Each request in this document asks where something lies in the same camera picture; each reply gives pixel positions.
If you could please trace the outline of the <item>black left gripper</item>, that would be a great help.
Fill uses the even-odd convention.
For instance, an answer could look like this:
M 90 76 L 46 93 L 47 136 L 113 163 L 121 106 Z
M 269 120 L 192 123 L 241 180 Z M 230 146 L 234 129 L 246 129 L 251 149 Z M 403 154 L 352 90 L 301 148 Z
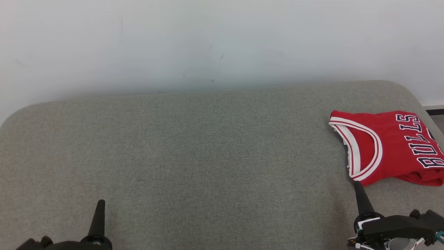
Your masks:
M 112 250 L 111 241 L 105 236 L 106 201 L 101 199 L 96 205 L 88 236 L 80 241 L 63 241 L 52 244 L 53 250 Z

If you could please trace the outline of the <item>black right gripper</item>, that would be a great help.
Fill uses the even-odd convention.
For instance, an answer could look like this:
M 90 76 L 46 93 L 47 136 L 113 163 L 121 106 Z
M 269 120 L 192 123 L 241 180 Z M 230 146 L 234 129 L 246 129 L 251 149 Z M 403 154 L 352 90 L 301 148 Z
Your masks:
M 435 216 L 431 212 L 411 212 L 409 216 L 384 217 L 374 211 L 360 181 L 354 182 L 359 216 L 355 219 L 354 248 L 389 249 L 389 242 L 396 238 L 415 239 L 413 249 L 424 243 L 435 243 Z

